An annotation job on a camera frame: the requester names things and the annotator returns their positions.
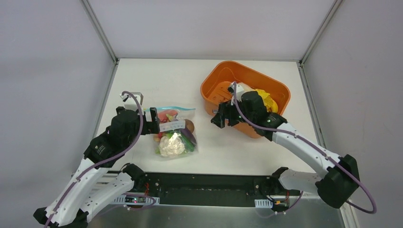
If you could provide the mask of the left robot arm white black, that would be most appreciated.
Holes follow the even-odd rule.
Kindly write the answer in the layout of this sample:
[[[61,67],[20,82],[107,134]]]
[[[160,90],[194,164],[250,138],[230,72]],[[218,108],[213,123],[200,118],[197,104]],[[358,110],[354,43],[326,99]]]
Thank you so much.
[[[144,111],[118,107],[117,115],[105,131],[91,140],[84,157],[63,192],[49,206],[38,208],[35,220],[47,228],[85,228],[91,219],[112,200],[145,186],[145,172],[135,164],[126,165],[118,176],[95,193],[93,187],[115,162],[137,142],[140,135],[160,130],[157,109],[149,109],[151,120]]]

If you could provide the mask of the clear zip top bag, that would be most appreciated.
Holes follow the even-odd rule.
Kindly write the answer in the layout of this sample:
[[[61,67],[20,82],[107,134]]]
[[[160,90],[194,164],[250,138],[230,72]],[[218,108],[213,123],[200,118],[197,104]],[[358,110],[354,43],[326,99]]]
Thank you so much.
[[[196,153],[196,109],[163,106],[156,111],[160,123],[158,133],[153,134],[155,154],[164,159],[176,159]]]

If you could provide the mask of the dark purple eggplant toy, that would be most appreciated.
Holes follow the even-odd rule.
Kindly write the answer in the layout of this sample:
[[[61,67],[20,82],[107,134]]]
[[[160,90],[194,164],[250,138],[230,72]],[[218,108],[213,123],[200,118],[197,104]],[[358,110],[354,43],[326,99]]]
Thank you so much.
[[[189,129],[183,128],[183,129],[181,129],[181,133],[182,133],[182,135],[184,135],[194,146],[197,145],[196,138],[193,136],[192,132],[191,132]]]

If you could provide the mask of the green cucumber toy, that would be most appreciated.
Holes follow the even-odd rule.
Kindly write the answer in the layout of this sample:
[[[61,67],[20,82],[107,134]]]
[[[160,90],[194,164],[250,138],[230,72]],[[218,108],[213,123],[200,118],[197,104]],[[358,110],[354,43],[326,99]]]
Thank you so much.
[[[184,144],[186,153],[195,151],[197,144],[194,144],[193,142],[191,142],[187,138],[182,138],[182,142]]]

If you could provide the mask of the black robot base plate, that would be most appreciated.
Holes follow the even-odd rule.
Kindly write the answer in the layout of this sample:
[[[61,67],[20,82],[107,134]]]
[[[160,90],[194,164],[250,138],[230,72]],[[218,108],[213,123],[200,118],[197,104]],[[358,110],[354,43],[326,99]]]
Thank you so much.
[[[214,175],[148,172],[130,192],[147,193],[163,205],[245,207],[268,197],[297,196],[298,190],[285,190],[268,176]]]

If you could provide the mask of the white mushroom toy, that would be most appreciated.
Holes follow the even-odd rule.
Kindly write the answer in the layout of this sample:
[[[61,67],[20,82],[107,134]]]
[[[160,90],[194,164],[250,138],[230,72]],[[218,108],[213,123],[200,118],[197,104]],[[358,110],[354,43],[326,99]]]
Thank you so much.
[[[191,120],[189,120],[189,119],[185,119],[185,127],[186,127],[186,129],[189,130],[191,133],[193,133],[194,130],[195,130],[194,123],[193,123]]]

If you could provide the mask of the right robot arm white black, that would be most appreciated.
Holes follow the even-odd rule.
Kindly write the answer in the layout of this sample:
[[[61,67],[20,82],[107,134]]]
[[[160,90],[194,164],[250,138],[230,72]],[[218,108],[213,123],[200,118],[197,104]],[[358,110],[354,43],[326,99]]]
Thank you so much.
[[[327,205],[340,208],[359,188],[359,170],[351,155],[340,156],[306,139],[283,116],[269,112],[257,92],[238,93],[219,104],[211,118],[219,128],[246,124],[253,132],[300,158],[314,172],[280,167],[269,175],[268,196],[287,190],[315,193]]]

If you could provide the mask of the white cauliflower toy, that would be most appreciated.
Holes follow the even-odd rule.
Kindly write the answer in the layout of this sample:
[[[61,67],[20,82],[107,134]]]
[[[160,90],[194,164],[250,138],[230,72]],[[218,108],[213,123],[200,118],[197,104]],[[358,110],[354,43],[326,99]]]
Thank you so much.
[[[159,154],[163,157],[175,157],[185,152],[180,135],[167,134],[160,139]]]

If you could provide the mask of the orange plastic basket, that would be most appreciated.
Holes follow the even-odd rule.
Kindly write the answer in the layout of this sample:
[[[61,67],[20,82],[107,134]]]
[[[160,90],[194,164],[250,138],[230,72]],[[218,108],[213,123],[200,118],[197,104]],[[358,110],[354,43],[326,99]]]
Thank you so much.
[[[278,104],[278,113],[269,112],[271,127],[262,127],[251,122],[233,126],[251,138],[265,137],[273,139],[274,129],[287,122],[282,114],[290,100],[290,91],[282,82],[266,76],[234,61],[219,63],[201,85],[200,91],[205,100],[204,108],[212,117],[220,103],[228,101],[232,95],[228,91],[230,83],[245,83],[253,89],[262,89],[270,93]]]

